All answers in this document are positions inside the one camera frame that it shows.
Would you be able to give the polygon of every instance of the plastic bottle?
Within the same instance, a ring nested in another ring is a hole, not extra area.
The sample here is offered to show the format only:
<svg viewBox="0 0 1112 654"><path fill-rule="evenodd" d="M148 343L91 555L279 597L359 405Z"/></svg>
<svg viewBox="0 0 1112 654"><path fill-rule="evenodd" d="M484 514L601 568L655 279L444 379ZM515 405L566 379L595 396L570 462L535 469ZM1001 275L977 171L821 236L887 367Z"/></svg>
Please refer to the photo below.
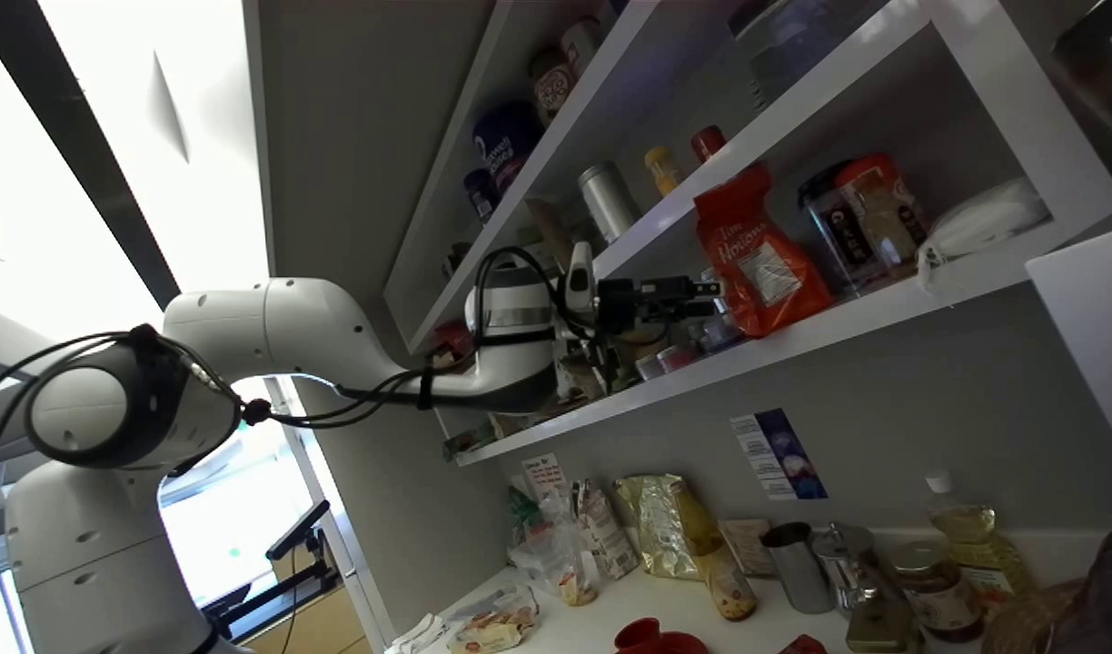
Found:
<svg viewBox="0 0 1112 654"><path fill-rule="evenodd" d="M930 474L925 489L933 495L930 523L943 534L943 555L977 587L985 608L1001 608L1035 587L1025 555L1000 534L993 506L960 500L949 474Z"/></svg>

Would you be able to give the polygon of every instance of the red package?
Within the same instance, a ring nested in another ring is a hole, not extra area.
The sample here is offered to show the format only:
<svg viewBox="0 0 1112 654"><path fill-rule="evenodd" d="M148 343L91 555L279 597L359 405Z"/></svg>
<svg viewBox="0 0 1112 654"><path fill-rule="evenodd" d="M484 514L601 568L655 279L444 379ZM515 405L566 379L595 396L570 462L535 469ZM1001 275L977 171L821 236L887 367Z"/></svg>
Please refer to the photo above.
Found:
<svg viewBox="0 0 1112 654"><path fill-rule="evenodd" d="M813 259L787 245L765 213L771 171L746 168L738 179L697 195L697 241L724 279L733 322L764 337L830 304Z"/></svg>

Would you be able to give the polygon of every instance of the countertop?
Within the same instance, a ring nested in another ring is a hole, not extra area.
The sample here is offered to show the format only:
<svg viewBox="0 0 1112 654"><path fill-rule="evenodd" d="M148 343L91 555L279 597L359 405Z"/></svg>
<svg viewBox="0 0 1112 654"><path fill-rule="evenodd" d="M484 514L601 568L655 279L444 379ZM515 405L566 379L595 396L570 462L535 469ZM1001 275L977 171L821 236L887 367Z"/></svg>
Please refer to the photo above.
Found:
<svg viewBox="0 0 1112 654"><path fill-rule="evenodd" d="M922 532L879 532L876 543L904 543ZM1041 585L1080 579L1099 543L1099 532L1033 532L1015 534L1017 549L1033 562ZM515 580L511 572L498 572L480 587L473 587L455 608L466 608L495 587ZM663 580L646 575L627 575L622 580L601 585L598 600L589 608L561 608L553 597L538 597L546 620L542 627L515 648L518 654L601 654L634 619L658 619L663 631L695 631L709 642L713 654L776 654L794 636L821 638L830 654L846 654L846 619L842 614L794 614L786 602L776 580L752 580L759 597L759 609L748 620L714 619L704 585L697 580ZM448 654L448 638L432 642L423 654ZM925 654L977 654L979 642L936 642L925 638Z"/></svg>

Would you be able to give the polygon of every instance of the wall shelf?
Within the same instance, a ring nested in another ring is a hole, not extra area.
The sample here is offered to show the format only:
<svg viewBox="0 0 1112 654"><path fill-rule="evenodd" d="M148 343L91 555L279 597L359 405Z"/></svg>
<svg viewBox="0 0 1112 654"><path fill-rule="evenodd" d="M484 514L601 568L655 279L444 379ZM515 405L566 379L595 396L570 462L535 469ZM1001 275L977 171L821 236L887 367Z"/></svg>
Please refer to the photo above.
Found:
<svg viewBox="0 0 1112 654"><path fill-rule="evenodd" d="M876 148L896 155L909 184L915 195L922 189L933 212L996 183L1029 179L1050 221L996 251L936 269L930 283L890 283L764 343L733 346L461 453L456 466L480 466L535 445L561 440L589 426L1025 283L1029 259L1064 247L1112 219L1112 173L1000 0L890 0L756 118L704 93L724 93L746 75L746 68L714 55L718 45L731 45L724 17L726 12L718 4L633 0L448 283L428 279L422 254L444 254L450 241L428 224L444 224L448 212L448 221L455 221L455 212L468 212L461 191L450 191L450 199L444 191L456 189L468 161L455 155L455 148L461 148L455 141L439 153L444 162L434 161L434 168L448 168L450 179L444 184L439 173L432 173L404 245L406 259L399 254L399 269L385 286L411 348L423 348L432 326L456 311L480 259L507 245L511 230L524 224L528 199L561 199L575 191L575 173L591 161L617 161L633 184L633 173L643 173L639 153L651 141L678 141L685 126L695 132L713 118L738 118L733 139L691 171L678 189L655 199L651 212L591 262L598 279L697 271L691 269L702 265L695 245L695 195L756 161L765 161L781 173L771 191L771 213L781 230L805 224L793 205L801 179L830 161ZM503 55L518 58L518 47L498 51L488 45L477 68ZM920 81L930 81L930 93L904 93L904 87ZM466 139L473 109L477 103L466 98L450 139Z"/></svg>
<svg viewBox="0 0 1112 654"><path fill-rule="evenodd" d="M589 408L566 412L559 418L548 418L535 430L511 434L484 451L461 453L456 466L480 466L490 458L503 458L511 451L528 451L535 445L575 436L589 426L615 422L622 414L691 396L702 390L713 390L718 380L776 367L786 360L866 337L896 322L909 322L925 311L942 311L949 304L1025 283L1025 262L1053 251L1064 245L1064 230L1045 221L1017 241L1010 241L1001 251L961 259L949 269L936 269L930 286L920 283L920 275L890 283L881 292L859 293L853 300L842 300L835 309L826 309L801 322L793 322L764 343L740 343L726 353L704 357L691 367L678 367L673 376L651 379L634 390L623 390L617 396L595 401Z"/></svg>
<svg viewBox="0 0 1112 654"><path fill-rule="evenodd" d="M559 17L548 17L553 30L542 30L548 27L546 15L538 15L546 7L553 4L498 4L456 112L444 135L423 195L411 219L399 265L385 283L385 297L411 353L423 348L432 326L456 311L480 259L502 245L511 245L515 224L524 224L528 199L553 191L591 161L606 161L615 135L623 132L623 119L639 118L639 109L660 93L663 81L697 65L713 33L724 27L714 4L633 0L610 27L546 139L528 155L528 168L515 173L498 212L473 241L473 251L439 292L439 275L423 275L423 269L432 271L432 262L439 262L456 241L455 224L477 221L461 195L461 173L477 168L468 124L488 109L488 98L507 98L507 84L502 75L511 75L511 68L524 75L530 51L546 45L542 35L559 30Z"/></svg>

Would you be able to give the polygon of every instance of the glass jar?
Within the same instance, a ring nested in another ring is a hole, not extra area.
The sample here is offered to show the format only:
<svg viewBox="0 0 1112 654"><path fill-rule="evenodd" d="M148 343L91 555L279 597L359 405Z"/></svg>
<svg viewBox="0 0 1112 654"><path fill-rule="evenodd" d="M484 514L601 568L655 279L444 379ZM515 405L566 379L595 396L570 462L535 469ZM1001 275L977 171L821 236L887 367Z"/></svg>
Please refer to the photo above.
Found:
<svg viewBox="0 0 1112 654"><path fill-rule="evenodd" d="M904 544L890 555L890 568L922 631L943 642L970 642L985 631L985 608L942 544Z"/></svg>

